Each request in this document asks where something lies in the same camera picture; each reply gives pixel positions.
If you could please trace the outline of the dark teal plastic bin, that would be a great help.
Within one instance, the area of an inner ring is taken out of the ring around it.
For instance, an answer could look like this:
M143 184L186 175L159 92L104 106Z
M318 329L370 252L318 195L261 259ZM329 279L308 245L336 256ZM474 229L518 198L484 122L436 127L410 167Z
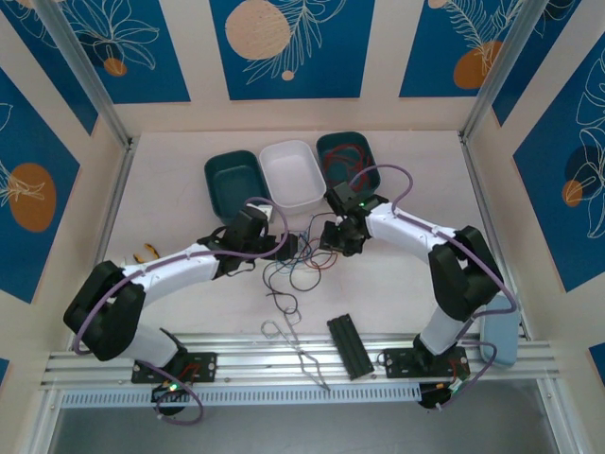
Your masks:
M360 171L375 165L370 144L360 132L325 134L318 139L316 150L326 190L350 183Z
M236 150L211 157L204 165L204 175L214 213L225 225L233 221L245 200L269 199L264 174L251 151Z

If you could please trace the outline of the white plastic bin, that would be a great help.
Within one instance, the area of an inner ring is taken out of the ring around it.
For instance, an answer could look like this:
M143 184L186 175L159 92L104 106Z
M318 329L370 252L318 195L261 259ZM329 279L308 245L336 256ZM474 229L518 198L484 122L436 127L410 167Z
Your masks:
M259 155L271 199L286 215L299 215L320 206L326 191L312 149L301 140L263 148Z

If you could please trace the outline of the silver metal tongs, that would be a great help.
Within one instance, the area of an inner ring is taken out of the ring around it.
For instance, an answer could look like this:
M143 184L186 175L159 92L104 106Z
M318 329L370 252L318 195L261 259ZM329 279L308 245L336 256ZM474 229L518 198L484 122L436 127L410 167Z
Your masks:
M323 377L320 362L309 355L301 345L295 325L303 319L301 312L294 307L289 307L283 314L285 329L273 320L265 320L261 324L261 333L267 340L283 341L297 356L301 373L311 379L315 385L326 392L330 387Z

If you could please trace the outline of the black ribbed metal block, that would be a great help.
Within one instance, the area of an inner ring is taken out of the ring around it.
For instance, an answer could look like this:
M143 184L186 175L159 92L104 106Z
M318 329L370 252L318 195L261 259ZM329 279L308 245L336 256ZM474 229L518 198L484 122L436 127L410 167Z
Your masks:
M351 380L374 372L373 364L349 314L329 320L327 327Z

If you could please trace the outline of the small black controller board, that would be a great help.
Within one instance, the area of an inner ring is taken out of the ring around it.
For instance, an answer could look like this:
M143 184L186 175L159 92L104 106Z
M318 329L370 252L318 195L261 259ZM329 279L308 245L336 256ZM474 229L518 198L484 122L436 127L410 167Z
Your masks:
M421 383L419 405L427 410L441 410L461 386L462 382L459 379L452 383Z
M154 404L187 403L189 400L189 393L175 383L163 383L151 391L151 402Z

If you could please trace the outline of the light blue case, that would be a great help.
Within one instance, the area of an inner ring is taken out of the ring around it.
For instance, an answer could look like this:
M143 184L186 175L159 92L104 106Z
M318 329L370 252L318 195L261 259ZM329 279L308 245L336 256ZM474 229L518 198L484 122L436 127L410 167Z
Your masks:
M493 355L492 344L496 347L493 365L512 367L517 360L519 343L519 311L489 315L483 317L480 330L479 352L484 361L489 361Z

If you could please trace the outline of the orange handled pliers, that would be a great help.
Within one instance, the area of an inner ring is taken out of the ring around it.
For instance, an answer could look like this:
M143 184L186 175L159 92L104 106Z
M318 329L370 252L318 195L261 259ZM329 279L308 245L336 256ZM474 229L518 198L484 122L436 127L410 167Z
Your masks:
M152 260L157 260L160 258L160 255L156 248L149 243L144 244L144 248L146 250L145 253L134 253L132 255L133 260L137 264L143 264Z

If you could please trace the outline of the aluminium rail frame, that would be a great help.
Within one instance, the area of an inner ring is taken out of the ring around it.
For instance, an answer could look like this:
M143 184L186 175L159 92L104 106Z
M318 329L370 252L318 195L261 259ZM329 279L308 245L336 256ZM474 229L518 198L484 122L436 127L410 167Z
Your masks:
M301 335L302 348L320 364L329 385L349 384L336 347L328 335ZM281 340L262 335L185 334L183 343L191 352L217 353L217 386L306 385L299 358ZM93 356L53 352L45 365L43 389L84 389L122 386L132 388L133 361L115 358L101 362ZM561 376L550 345L545 340L520 339L518 359L510 368L493 366L482 376L486 380L549 379Z

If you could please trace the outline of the aluminium side rail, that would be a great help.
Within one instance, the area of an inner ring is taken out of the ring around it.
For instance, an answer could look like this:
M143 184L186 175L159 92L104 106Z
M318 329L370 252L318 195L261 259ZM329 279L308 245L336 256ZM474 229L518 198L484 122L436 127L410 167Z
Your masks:
M495 263L500 270L503 277L504 284L511 291L511 293L517 297L517 287L514 279L512 278L510 267L506 263L505 256L503 254L500 241L497 237L497 232L493 222L492 213L490 211L490 204L484 191L483 184L481 182L480 175L477 171L477 167L474 162L472 151L469 148L467 141L463 138L462 134L458 134L458 140L460 142L462 155L467 167L467 171L471 180L471 185L475 195L476 204L481 217L484 235L488 246L490 247Z
M130 172L133 152L129 150L123 158L117 178L116 187L112 194L110 213L102 231L100 247L108 246L119 202L122 199L125 184ZM115 265L111 260L96 261L93 270L78 291L72 303L67 307L64 323L76 334L72 341L72 350L76 355L90 355L91 351L79 348L83 337L87 337L98 347L103 337L108 339L110 323L116 323L119 312L113 315L109 312L108 299L124 286L129 278L124 274L124 268Z

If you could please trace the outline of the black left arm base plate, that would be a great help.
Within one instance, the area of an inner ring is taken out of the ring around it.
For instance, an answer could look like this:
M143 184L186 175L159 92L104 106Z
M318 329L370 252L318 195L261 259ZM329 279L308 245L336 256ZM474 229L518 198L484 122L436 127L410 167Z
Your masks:
M185 384L215 381L217 354L215 352L178 353L161 371L169 373ZM160 384L167 377L141 361L135 361L130 381L134 384Z

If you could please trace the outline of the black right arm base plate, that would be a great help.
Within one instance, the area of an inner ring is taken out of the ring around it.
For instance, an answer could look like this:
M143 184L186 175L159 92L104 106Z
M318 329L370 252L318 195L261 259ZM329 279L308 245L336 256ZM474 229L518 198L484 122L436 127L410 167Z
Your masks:
M454 346L438 356L413 348L386 349L383 356L388 378L466 379L470 375L466 351L460 346Z

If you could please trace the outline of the aluminium corner post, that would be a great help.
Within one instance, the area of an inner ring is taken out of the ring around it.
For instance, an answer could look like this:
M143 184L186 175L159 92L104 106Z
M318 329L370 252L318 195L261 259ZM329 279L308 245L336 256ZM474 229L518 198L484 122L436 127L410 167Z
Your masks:
M111 97L60 7L53 0L31 0L31 2L43 26L98 115L106 123L113 138L123 150L129 151L131 135L119 118Z
M459 139L462 145L468 146L470 140L478 132L512 67L526 46L534 27L545 11L547 3L548 0L523 1L519 15L512 23L492 69L478 92L475 104L459 131Z

